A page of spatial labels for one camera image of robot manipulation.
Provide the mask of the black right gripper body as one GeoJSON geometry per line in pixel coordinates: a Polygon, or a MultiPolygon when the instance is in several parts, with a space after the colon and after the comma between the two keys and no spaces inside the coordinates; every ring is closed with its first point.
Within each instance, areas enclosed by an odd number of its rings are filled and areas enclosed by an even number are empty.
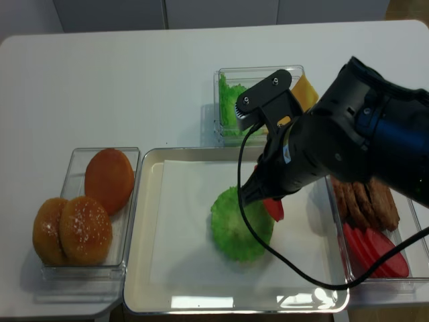
{"type": "Polygon", "coordinates": [[[335,106],[315,106],[298,113],[291,107],[240,107],[239,125],[253,133],[262,125],[269,130],[267,143],[257,159],[257,168],[239,185],[244,205],[281,199],[326,175],[339,175],[333,138],[338,123],[335,106]]]}

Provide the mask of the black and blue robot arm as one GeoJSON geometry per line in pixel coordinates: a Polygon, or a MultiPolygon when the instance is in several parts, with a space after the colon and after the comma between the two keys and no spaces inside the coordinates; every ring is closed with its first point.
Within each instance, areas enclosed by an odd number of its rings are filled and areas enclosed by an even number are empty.
{"type": "Polygon", "coordinates": [[[291,74],[279,69],[237,99],[240,129],[268,130],[240,201],[280,199],[327,175],[341,182],[376,178],[428,204],[428,93],[385,80],[351,58],[320,100],[304,110],[291,74]]]}

